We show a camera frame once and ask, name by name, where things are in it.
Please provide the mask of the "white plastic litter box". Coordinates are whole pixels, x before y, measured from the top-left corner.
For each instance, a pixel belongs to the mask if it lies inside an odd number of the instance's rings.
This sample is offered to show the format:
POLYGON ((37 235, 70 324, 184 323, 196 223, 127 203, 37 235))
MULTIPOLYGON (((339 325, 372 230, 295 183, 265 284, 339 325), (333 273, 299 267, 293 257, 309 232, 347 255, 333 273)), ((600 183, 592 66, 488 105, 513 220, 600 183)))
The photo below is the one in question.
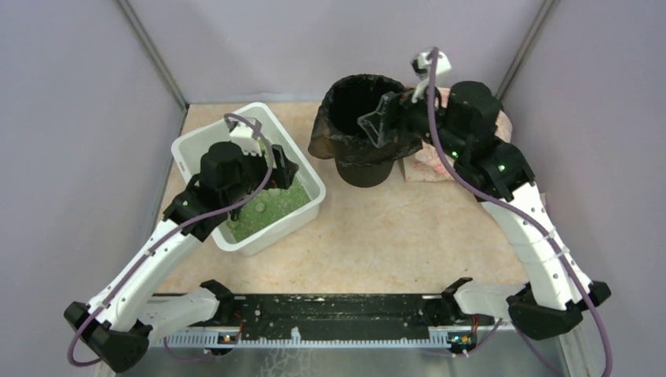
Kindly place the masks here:
MULTIPOLYGON (((262 191, 247 203, 238 221, 227 220, 211 233, 210 237, 221 250, 250 256, 316 218, 327 191, 313 166, 267 104, 250 103, 234 113, 258 120, 262 124, 261 132, 269 142, 281 145, 286 157, 299 166, 295 181, 288 190, 262 191), (258 202, 266 206, 262 213, 254 210, 258 202), (234 232, 229 226, 233 222, 240 223, 243 230, 234 232)), ((213 143, 229 139, 228 127, 222 119, 178 137, 171 145, 171 153, 183 180, 189 181, 199 172, 200 157, 213 143)))

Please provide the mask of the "black trash bin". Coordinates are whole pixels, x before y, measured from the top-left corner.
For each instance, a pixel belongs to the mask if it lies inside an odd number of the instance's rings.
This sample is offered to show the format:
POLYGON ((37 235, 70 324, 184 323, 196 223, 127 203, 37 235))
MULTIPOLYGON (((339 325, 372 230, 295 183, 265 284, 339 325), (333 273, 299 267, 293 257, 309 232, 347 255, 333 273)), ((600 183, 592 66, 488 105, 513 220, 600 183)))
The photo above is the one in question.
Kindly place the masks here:
POLYGON ((340 178, 358 188, 371 188, 382 184, 390 176, 393 165, 392 160, 375 165, 358 165, 335 159, 335 167, 340 178))

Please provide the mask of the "black litter scoop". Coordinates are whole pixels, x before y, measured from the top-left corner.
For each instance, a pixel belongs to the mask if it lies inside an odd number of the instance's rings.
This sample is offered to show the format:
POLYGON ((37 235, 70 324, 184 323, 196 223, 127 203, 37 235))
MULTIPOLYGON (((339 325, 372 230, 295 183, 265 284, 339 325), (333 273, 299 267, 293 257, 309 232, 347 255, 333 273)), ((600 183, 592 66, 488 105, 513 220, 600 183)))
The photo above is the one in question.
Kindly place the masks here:
POLYGON ((230 221, 238 221, 238 220, 240 219, 241 212, 242 212, 243 208, 244 208, 246 205, 247 205, 247 204, 245 203, 245 204, 243 204, 243 205, 240 205, 240 206, 237 207, 236 209, 231 210, 231 211, 230 211, 230 215, 229 215, 229 220, 230 220, 230 221))

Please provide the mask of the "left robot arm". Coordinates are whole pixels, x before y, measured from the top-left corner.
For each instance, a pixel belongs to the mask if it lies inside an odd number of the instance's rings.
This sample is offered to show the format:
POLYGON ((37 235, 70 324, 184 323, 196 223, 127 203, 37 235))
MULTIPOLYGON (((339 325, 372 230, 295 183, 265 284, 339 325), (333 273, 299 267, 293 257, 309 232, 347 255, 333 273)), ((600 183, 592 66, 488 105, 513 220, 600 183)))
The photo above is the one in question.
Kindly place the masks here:
POLYGON ((230 314, 233 294, 215 280, 193 292, 149 306, 170 272, 263 189, 289 189, 299 166, 279 145, 245 152, 217 142, 201 156, 200 171, 174 197, 146 244, 99 295, 64 312, 76 340, 116 373, 131 369, 150 344, 193 324, 230 314))

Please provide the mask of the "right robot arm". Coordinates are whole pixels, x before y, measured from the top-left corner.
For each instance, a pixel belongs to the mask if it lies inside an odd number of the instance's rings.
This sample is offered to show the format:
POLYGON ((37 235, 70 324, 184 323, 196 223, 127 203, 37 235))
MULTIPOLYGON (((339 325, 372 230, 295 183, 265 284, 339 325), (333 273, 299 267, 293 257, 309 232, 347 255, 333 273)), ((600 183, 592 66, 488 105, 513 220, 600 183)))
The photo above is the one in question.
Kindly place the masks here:
POLYGON ((485 84, 464 81, 447 97, 415 90, 383 94, 357 124, 376 147, 417 138, 452 158, 454 179, 500 226, 528 276, 524 284, 508 285, 461 278, 443 294, 451 314, 502 318, 527 337, 544 340, 573 330, 610 289, 575 266, 524 155, 496 133, 501 108, 485 84))

